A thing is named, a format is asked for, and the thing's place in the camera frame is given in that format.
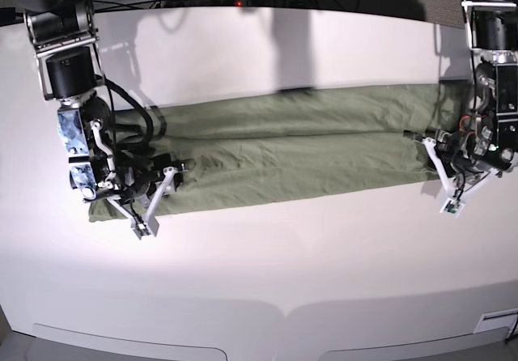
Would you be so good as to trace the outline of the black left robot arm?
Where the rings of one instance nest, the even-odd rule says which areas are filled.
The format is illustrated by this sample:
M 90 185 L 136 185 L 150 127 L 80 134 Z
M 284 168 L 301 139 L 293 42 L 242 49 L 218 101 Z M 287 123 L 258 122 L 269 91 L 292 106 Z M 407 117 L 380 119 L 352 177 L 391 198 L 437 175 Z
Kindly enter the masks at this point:
M 405 132 L 425 147 L 454 200 L 517 164 L 517 0 L 461 0 L 461 7 L 473 99 L 452 132 Z

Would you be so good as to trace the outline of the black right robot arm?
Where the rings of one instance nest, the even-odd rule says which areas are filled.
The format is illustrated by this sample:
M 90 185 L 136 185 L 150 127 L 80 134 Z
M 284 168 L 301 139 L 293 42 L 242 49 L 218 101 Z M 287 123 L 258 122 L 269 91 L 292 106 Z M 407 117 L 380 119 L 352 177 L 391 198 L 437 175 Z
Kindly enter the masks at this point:
M 184 167 L 167 155 L 149 164 L 153 121 L 146 109 L 104 75 L 98 48 L 93 0 L 15 0 L 36 54 L 36 68 L 46 100 L 56 100 L 58 133 L 68 154 L 70 185 L 85 202 L 106 200 L 126 218 L 145 227 L 162 197 L 175 189 Z M 124 125 L 116 122 L 113 103 L 98 95 L 106 87 L 143 118 L 140 139 L 117 140 Z

